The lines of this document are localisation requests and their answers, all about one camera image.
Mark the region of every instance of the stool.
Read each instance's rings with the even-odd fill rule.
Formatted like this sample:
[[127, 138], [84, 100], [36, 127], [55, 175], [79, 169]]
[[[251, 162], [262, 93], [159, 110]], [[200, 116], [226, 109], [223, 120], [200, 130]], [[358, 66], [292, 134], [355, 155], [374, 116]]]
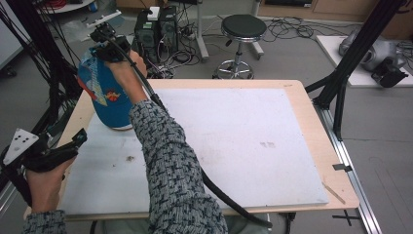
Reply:
[[226, 46], [229, 46], [232, 41], [238, 41], [240, 44], [235, 59], [222, 62], [215, 69], [212, 78], [252, 79], [254, 77], [252, 68], [246, 62], [241, 61], [243, 44], [261, 40], [267, 30], [267, 25], [263, 20], [252, 15], [233, 15], [222, 21], [221, 30], [225, 36], [230, 38]]

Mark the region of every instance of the gray patterned shirt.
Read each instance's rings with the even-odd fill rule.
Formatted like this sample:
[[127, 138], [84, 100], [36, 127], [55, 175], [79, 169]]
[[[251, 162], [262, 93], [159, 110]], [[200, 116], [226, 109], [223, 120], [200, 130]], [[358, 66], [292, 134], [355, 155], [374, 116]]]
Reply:
[[[146, 162], [149, 233], [227, 233], [218, 204], [204, 191], [200, 164], [181, 126], [151, 100], [135, 104], [130, 120]], [[63, 219], [63, 211], [30, 214], [23, 233], [65, 233]]]

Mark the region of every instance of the gray floor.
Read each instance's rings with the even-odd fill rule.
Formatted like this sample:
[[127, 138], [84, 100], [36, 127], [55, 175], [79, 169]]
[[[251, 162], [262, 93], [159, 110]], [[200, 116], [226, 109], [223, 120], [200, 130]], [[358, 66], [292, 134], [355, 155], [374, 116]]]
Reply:
[[[96, 16], [97, 14], [80, 10], [63, 14], [61, 21], [85, 17], [91, 20]], [[132, 13], [128, 16], [131, 19], [134, 17]], [[215, 20], [218, 19], [205, 20], [205, 28]], [[132, 20], [125, 20], [117, 30], [129, 34], [133, 26]], [[340, 30], [349, 33], [351, 28]], [[210, 60], [178, 68], [175, 79], [210, 79], [216, 65], [234, 56], [236, 45], [225, 48], [227, 39], [206, 37], [205, 40]], [[92, 42], [70, 45], [80, 56], [91, 44]], [[251, 52], [243, 55], [243, 59], [254, 67], [255, 79], [300, 80], [307, 86], [334, 69], [320, 46], [309, 39], [277, 40], [272, 43], [261, 42], [260, 45], [265, 52], [261, 60], [256, 60]], [[16, 128], [31, 130], [48, 105], [48, 86], [30, 58], [23, 54], [12, 62], [12, 66], [18, 76], [10, 78], [2, 74], [0, 78], [0, 93], [3, 98], [0, 101], [1, 147], [10, 143]], [[412, 233], [413, 230], [413, 109], [408, 107], [409, 100], [413, 99], [411, 89], [349, 87], [346, 95], [344, 142], [383, 233], [403, 234]], [[318, 92], [310, 93], [310, 98], [316, 97]], [[0, 219], [0, 233], [19, 233], [24, 209], [24, 202], [18, 196]], [[348, 212], [349, 215], [357, 215], [356, 211]], [[350, 226], [345, 219], [332, 218], [333, 215], [343, 214], [343, 211], [298, 213], [292, 223], [291, 233], [365, 232], [358, 220], [352, 220]], [[271, 219], [275, 226], [273, 233], [283, 233], [283, 218], [271, 214]], [[67, 225], [68, 233], [88, 233], [91, 223], [71, 222]]]

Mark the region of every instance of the person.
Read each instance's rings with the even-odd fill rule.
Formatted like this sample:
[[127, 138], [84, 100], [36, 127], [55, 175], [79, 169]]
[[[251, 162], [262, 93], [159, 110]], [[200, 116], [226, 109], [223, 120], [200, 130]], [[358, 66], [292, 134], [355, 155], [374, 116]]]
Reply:
[[[130, 57], [143, 75], [143, 59]], [[150, 207], [149, 233], [227, 233], [215, 199], [205, 193], [201, 166], [185, 134], [167, 113], [148, 99], [127, 61], [106, 63], [130, 101], [130, 121], [142, 144]], [[57, 210], [61, 178], [74, 159], [46, 173], [27, 170], [32, 212], [22, 233], [65, 233], [64, 211]]]

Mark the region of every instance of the hand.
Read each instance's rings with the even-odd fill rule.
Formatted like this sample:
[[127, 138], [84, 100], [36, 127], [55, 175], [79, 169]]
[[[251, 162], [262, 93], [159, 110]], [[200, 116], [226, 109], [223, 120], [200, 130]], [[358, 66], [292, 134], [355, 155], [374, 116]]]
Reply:
[[[146, 77], [148, 72], [146, 70], [145, 62], [143, 62], [143, 58], [133, 50], [130, 51], [130, 57], [131, 60], [136, 62], [136, 66], [139, 71]], [[142, 89], [142, 85], [139, 83], [137, 74], [134, 72], [131, 64], [128, 61], [107, 62], [105, 64], [110, 68], [116, 81], [127, 93], [132, 104], [135, 104], [144, 99], [148, 99], [147, 95]]]
[[60, 191], [62, 177], [74, 160], [75, 158], [72, 158], [45, 173], [35, 173], [30, 170], [26, 171], [27, 182], [31, 193], [32, 213], [44, 213], [57, 209], [59, 200], [58, 192]]

